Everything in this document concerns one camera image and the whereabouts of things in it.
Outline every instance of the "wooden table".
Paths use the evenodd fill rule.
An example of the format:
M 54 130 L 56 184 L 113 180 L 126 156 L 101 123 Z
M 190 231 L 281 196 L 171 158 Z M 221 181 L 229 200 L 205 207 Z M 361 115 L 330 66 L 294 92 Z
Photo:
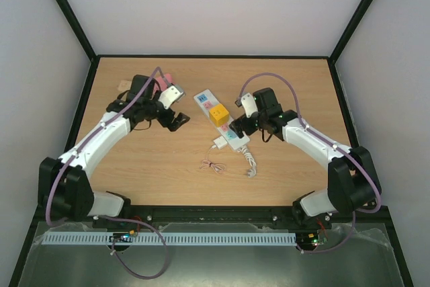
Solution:
M 249 164 L 229 147 L 214 149 L 213 162 L 230 173 L 199 170 L 212 140 L 219 136 L 193 96 L 205 89 L 223 103 L 233 118 L 243 113 L 234 101 L 243 83 L 260 72 L 279 73 L 298 94 L 302 115 L 329 137 L 349 143 L 326 60 L 235 58 L 102 58 L 79 131 L 78 140 L 100 120 L 119 94 L 118 85 L 136 74 L 150 75 L 156 66 L 171 73 L 187 95 L 172 106 L 191 120 L 177 132 L 154 121 L 145 131 L 132 131 L 96 168 L 91 186 L 131 198 L 140 205 L 286 206 L 301 195 L 327 186 L 327 173 L 293 145 L 272 138 L 263 143 L 255 133 L 248 144 L 257 176 L 245 176 Z M 252 81 L 248 92 L 272 87 L 284 110 L 293 109 L 290 90 L 272 77 Z M 138 127 L 144 128 L 143 122 Z

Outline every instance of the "robotic arm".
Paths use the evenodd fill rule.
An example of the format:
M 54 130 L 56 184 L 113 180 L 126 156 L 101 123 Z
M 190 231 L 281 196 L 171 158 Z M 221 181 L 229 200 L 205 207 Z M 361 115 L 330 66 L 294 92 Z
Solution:
M 48 157 L 43 160 L 39 169 L 40 205 L 48 204 L 55 182 L 58 186 L 51 199 L 52 209 L 75 221 L 86 216 L 117 216 L 124 203 L 130 203 L 129 199 L 115 193 L 92 191 L 89 179 L 99 162 L 139 122 L 157 119 L 162 127 L 173 132 L 189 121 L 189 117 L 182 113 L 175 118 L 175 112 L 170 108 L 185 95 L 182 88 L 170 85 L 163 92 L 158 90 L 153 95 L 155 80 L 151 78 L 148 82 L 149 79 L 136 75 L 125 101 L 122 100 L 122 93 L 110 103 L 98 125 L 87 136 L 58 159 Z M 147 82 L 146 89 L 141 91 Z M 130 103 L 131 106 L 118 115 Z
M 372 158 L 365 148 L 352 149 L 335 142 L 309 126 L 297 112 L 284 112 L 272 89 L 265 88 L 252 95 L 246 93 L 236 104 L 245 109 L 245 114 L 230 124 L 239 138 L 243 133 L 249 136 L 260 130 L 263 141 L 276 136 L 297 146 L 327 170 L 327 189 L 308 193 L 293 203 L 293 217 L 297 223 L 304 224 L 309 218 L 326 212 L 349 214 L 375 199 L 374 188 L 381 193 Z

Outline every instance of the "gray wall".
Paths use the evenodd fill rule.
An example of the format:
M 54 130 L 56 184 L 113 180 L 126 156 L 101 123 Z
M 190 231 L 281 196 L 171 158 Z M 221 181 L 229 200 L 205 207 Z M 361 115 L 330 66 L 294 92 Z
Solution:
M 99 54 L 329 55 L 360 0 L 69 0 Z
M 0 0 L 0 286 L 36 208 L 38 166 L 64 149 L 88 67 L 54 0 Z
M 429 0 L 375 0 L 337 63 L 416 286 L 429 285 Z

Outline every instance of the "yellow cube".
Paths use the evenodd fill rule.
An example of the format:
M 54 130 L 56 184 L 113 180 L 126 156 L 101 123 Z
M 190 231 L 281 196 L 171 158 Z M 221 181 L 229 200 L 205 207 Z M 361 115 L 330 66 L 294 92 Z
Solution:
M 209 110 L 209 119 L 217 127 L 221 127 L 223 124 L 226 124 L 229 118 L 230 114 L 222 104 L 217 104 Z

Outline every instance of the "power strip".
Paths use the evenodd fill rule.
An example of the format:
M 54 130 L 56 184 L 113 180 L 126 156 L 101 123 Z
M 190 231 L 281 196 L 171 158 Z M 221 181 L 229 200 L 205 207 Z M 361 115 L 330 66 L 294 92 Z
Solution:
M 194 100 L 199 105 L 199 107 L 203 110 L 203 113 L 206 115 L 206 117 L 208 117 L 208 119 L 210 119 L 209 117 L 210 108 L 220 103 L 210 90 L 204 90 L 203 92 L 200 92 L 199 94 L 195 95 Z M 249 142 L 249 137 L 246 134 L 244 134 L 242 138 L 239 138 L 234 133 L 234 131 L 228 127 L 228 125 L 233 120 L 234 119 L 230 115 L 228 122 L 226 124 L 223 124 L 221 127 L 216 127 L 216 129 L 219 131 L 221 136 L 223 136 L 227 140 L 227 143 L 230 145 L 231 149 L 234 151 L 238 151 L 242 146 L 245 146 Z

